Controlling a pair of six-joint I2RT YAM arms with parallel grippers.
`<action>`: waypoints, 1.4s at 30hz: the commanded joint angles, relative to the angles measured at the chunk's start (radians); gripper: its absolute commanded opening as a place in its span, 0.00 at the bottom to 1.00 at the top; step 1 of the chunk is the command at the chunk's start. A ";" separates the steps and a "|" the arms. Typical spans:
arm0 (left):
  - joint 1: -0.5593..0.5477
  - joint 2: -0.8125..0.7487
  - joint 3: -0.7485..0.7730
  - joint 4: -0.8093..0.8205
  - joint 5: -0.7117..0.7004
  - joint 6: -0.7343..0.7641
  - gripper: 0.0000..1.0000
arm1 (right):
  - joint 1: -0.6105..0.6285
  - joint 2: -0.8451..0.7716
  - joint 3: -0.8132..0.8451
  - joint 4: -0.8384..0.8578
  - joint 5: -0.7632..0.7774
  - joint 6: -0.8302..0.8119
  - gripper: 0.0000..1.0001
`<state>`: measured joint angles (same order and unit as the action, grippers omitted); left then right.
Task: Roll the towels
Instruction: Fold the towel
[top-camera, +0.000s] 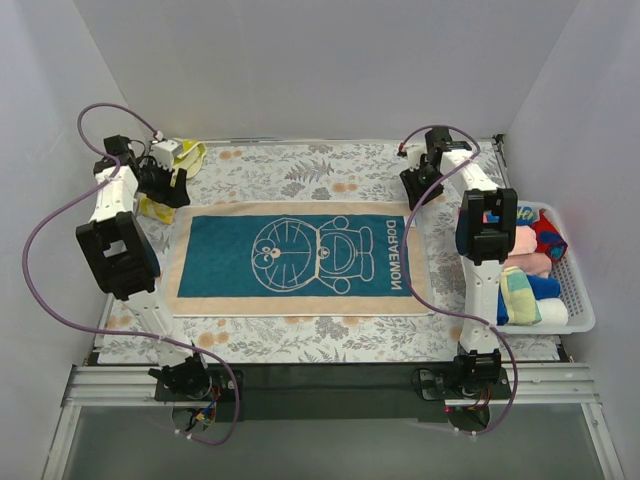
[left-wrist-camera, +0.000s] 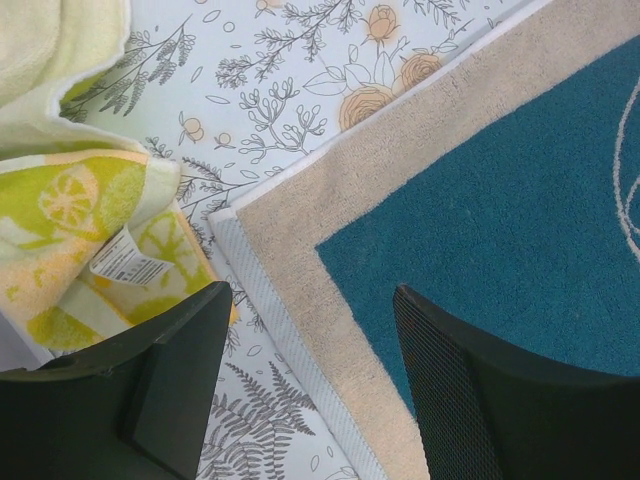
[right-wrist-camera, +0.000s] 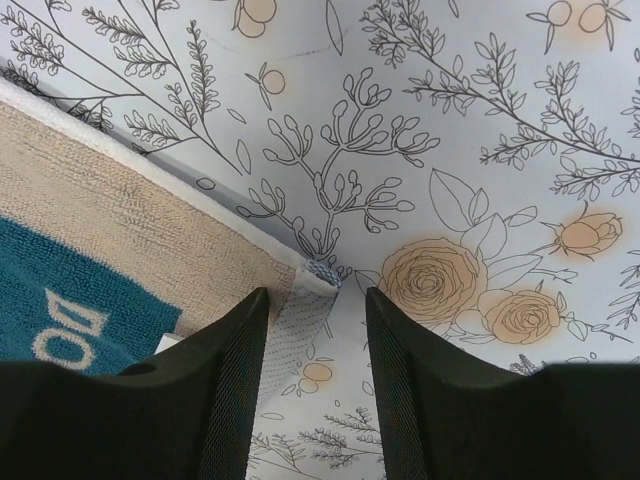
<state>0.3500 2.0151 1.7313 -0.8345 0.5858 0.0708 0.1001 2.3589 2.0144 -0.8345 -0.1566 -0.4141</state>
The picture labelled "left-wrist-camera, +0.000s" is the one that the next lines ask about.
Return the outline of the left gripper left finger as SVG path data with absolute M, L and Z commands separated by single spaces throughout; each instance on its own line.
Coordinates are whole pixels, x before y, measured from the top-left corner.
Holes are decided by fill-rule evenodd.
M 35 370 L 1 375 L 5 479 L 193 479 L 232 306 L 215 282 Z

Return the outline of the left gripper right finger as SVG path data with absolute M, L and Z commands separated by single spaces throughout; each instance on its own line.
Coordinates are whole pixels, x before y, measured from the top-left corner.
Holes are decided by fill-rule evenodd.
M 412 288 L 393 310 L 434 479 L 635 479 L 639 381 L 517 347 Z

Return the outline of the blue beige Doraemon towel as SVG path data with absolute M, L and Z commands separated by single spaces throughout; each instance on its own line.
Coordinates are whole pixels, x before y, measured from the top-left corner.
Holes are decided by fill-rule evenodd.
M 434 479 L 398 286 L 534 354 L 639 381 L 638 3 L 529 5 L 209 222 L 378 479 Z

